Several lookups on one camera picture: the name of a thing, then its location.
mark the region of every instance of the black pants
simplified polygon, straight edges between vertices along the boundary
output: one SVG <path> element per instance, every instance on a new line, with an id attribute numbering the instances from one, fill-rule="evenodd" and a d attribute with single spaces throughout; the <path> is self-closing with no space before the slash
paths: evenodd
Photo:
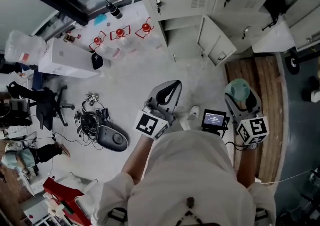
<path id="1" fill-rule="evenodd" d="M 56 144 L 51 144 L 42 148 L 30 148 L 30 151 L 34 157 L 35 164 L 39 164 L 48 162 L 56 155 L 61 155 L 63 150 Z"/>

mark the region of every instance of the dark blue floor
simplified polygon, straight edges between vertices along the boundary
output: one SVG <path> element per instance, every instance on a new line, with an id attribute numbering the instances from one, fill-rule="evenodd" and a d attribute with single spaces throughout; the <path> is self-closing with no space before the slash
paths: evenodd
<path id="1" fill-rule="evenodd" d="M 281 180 L 320 165 L 320 102 L 304 101 L 301 95 L 309 77 L 318 75 L 318 58 L 302 63 L 297 75 L 288 71 L 284 59 L 283 63 L 289 98 L 289 137 Z M 275 194 L 277 214 L 299 206 L 309 176 L 307 173 L 279 184 Z"/>

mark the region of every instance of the person in teal shirt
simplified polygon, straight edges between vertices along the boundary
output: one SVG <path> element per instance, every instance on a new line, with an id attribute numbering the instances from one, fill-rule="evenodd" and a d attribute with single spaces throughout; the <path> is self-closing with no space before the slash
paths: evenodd
<path id="1" fill-rule="evenodd" d="M 30 176 L 30 167 L 38 163 L 44 163 L 51 160 L 57 155 L 67 155 L 70 157 L 70 152 L 64 145 L 49 144 L 42 148 L 28 148 L 20 151 L 8 151 L 2 156 L 1 164 L 9 169 L 17 169 L 25 174 L 26 177 Z"/>

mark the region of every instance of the office chair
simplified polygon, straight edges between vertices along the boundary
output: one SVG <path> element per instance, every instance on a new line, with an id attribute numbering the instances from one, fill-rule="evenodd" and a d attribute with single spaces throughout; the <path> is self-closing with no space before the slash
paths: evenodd
<path id="1" fill-rule="evenodd" d="M 56 92 L 53 92 L 48 87 L 44 87 L 43 90 L 29 90 L 28 88 L 17 84 L 16 82 L 12 82 L 7 86 L 7 89 L 12 97 L 19 98 L 20 96 L 23 98 L 32 99 L 35 102 L 32 102 L 30 106 L 36 105 L 36 117 L 40 121 L 40 129 L 42 130 L 44 126 L 51 131 L 53 128 L 54 117 L 59 116 L 64 126 L 68 126 L 65 122 L 61 109 L 62 108 L 71 108 L 75 109 L 75 106 L 72 105 L 62 105 L 61 99 L 63 91 L 68 87 L 64 85 L 60 93 L 58 95 L 58 99 L 56 100 Z"/>

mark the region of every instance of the blue sticky note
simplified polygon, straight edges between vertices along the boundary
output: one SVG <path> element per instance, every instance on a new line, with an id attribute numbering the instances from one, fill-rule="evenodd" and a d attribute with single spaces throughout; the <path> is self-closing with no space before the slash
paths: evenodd
<path id="1" fill-rule="evenodd" d="M 100 24 L 102 21 L 107 20 L 106 14 L 100 14 L 94 19 L 94 25 Z"/>

